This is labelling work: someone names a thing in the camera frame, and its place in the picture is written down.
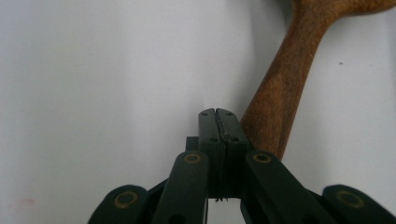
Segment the screw hole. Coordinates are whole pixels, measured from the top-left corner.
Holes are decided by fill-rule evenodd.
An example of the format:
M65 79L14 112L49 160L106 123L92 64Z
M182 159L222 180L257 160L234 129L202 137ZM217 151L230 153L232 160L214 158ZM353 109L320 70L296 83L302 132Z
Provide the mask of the screw hole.
M169 224L184 224L186 223L186 218L181 214L173 215L169 218Z
M189 154L184 157L184 161L186 163L194 164L201 161L201 157L197 154Z
M364 206L364 201L361 197L346 190L338 191L336 197L338 201L349 207L362 208Z
M136 203L138 200L138 196L135 192L128 190L123 193L117 195L114 199L114 205L120 209L125 209Z
M261 163L268 163L270 162L272 159L271 157L263 154L263 153L259 153L253 156L253 160L257 161L257 162L261 162Z

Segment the wooden object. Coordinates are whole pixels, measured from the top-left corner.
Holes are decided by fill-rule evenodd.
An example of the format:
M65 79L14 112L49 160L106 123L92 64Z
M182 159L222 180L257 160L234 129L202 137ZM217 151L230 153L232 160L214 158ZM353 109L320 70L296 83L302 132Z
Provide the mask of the wooden object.
M396 0L291 0L293 18L241 125L253 146L282 159L320 39L346 15L379 12Z

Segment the wooden spoon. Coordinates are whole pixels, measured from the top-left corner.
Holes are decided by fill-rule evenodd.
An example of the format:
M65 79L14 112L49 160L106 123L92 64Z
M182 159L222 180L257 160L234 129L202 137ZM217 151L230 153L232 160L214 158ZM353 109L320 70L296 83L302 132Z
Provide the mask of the wooden spoon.
M242 128L260 150L282 159L290 130L320 39L346 15L374 13L396 0L291 0L293 18L267 75L244 116Z

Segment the white wall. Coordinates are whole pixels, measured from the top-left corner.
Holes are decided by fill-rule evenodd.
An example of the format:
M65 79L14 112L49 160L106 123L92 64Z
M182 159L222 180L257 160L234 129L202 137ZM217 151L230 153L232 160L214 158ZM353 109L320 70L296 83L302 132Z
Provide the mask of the white wall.
M86 223L112 189L164 180L200 111L242 116L289 19L276 0L0 1L0 223ZM393 214L395 20L332 26L284 158L307 188ZM209 223L238 209L212 203Z

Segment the wood grain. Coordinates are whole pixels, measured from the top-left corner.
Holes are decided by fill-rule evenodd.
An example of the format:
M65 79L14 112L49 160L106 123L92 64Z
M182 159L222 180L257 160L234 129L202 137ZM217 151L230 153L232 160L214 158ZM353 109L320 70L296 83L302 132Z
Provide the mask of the wood grain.
M318 44L329 26L346 15L383 11L396 0L292 0L290 28L241 125L260 150L282 159Z

